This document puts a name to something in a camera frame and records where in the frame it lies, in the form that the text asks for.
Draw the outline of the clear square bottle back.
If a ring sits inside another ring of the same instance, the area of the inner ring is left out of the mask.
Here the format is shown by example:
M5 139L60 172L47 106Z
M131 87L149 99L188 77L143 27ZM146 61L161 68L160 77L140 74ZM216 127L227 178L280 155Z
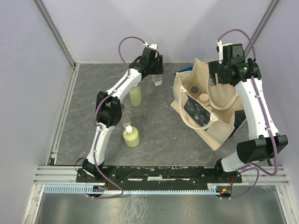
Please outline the clear square bottle back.
M151 75L151 78L155 87L161 86L163 84L162 74Z

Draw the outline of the beige jar wide lid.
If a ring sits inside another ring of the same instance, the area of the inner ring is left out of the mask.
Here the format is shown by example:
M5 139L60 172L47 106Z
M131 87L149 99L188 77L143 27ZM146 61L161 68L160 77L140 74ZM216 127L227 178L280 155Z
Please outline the beige jar wide lid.
M202 103L203 105L209 104L209 96L205 93L202 93L198 96L198 101Z

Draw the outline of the green bottle beige flip cap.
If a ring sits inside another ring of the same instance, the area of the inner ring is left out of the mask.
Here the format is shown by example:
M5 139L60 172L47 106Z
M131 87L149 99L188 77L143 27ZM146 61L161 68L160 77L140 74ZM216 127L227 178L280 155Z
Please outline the green bottle beige flip cap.
M142 102L141 89L139 85L135 85L129 91L130 102L133 107L138 107Z

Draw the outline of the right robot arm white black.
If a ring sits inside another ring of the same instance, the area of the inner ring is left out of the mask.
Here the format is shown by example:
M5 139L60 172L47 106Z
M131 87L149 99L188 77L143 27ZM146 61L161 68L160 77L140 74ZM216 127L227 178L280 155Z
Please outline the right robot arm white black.
M214 178L225 182L231 172L256 167L258 161L274 159L274 172L278 171L278 153L288 144L286 135L276 128L266 100L260 69L255 59L245 58L242 44L222 44L217 41L219 59L208 63L211 85L229 84L239 96L249 128L249 140L237 144L236 152L221 159L221 167L214 170Z

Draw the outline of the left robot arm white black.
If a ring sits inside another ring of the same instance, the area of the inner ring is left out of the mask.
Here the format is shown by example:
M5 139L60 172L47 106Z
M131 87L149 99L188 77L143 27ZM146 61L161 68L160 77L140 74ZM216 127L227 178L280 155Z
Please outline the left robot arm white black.
M105 160L105 150L110 134L121 121L123 99L147 75L163 74L163 72L163 56L159 54L158 45L154 43L145 46L142 55L129 64L126 73L113 87L97 94L94 115L96 133L90 153L82 165L92 182L99 182L103 177L101 166Z

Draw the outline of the beige canvas tote bag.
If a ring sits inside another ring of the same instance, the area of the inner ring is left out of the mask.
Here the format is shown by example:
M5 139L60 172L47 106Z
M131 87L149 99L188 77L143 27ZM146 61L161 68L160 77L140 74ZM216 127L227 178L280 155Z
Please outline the beige canvas tote bag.
M191 94L192 86L199 88L198 95ZM208 105L198 101L198 96L202 93L209 96ZM246 121L235 87L229 84L211 86L206 62L195 60L192 71L177 73L173 95L172 108L214 151ZM206 106L210 106L212 112L207 111Z

